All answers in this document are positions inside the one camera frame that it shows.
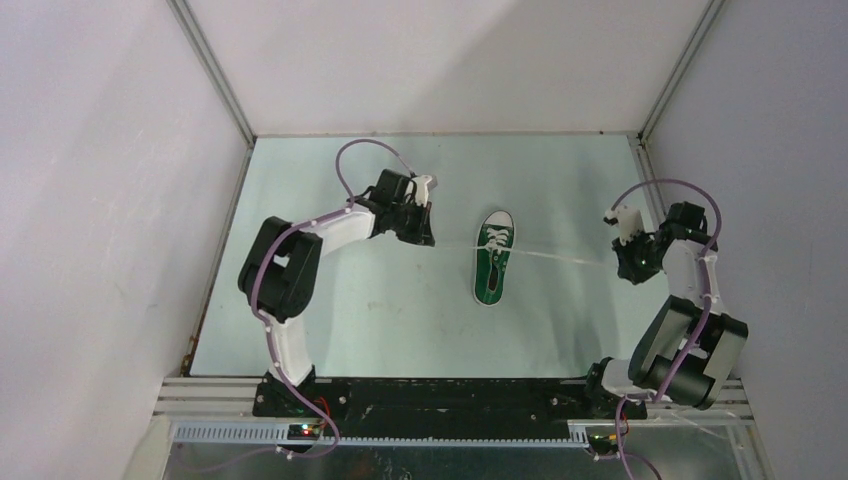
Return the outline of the green canvas sneaker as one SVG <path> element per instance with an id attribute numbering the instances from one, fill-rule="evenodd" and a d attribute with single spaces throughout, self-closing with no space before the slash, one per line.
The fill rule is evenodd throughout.
<path id="1" fill-rule="evenodd" d="M 494 211 L 481 223 L 475 240 L 472 289 L 479 304 L 494 306 L 501 301 L 514 241 L 515 224 L 507 211 Z"/>

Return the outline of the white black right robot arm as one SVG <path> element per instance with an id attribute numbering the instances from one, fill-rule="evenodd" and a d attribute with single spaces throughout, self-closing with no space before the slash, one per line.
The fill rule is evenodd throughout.
<path id="1" fill-rule="evenodd" d="M 721 299 L 718 247 L 704 208 L 675 203 L 653 232 L 645 229 L 640 211 L 626 205 L 609 210 L 604 220 L 618 230 L 612 242 L 618 277 L 640 285 L 663 274 L 669 295 L 629 359 L 607 357 L 590 367 L 581 392 L 583 408 L 606 418 L 629 396 L 709 409 L 749 330 Z"/>

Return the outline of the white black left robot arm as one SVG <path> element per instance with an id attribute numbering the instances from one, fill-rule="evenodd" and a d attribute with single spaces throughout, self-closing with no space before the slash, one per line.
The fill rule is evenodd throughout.
<path id="1" fill-rule="evenodd" d="M 267 218 L 249 250 L 237 284 L 263 323 L 271 356 L 270 374 L 282 382 L 278 404 L 304 416 L 316 403 L 304 382 L 314 371 L 306 346 L 304 312 L 310 304 L 321 260 L 356 242 L 390 232 L 404 243 L 432 247 L 432 175 L 381 172 L 375 185 L 314 219 L 291 223 Z"/>

